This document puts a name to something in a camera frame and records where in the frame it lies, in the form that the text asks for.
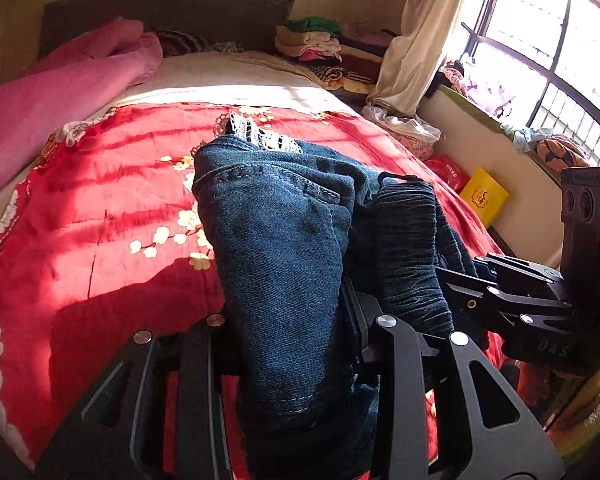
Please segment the green sleeve right forearm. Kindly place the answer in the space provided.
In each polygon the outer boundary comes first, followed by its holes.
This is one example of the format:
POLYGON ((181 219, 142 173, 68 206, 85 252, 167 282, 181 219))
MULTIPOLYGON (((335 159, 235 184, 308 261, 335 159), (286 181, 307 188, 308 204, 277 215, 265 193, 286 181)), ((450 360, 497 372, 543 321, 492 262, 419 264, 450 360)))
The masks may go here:
POLYGON ((577 463, 600 434, 600 369, 578 377, 519 364, 517 392, 565 464, 577 463))

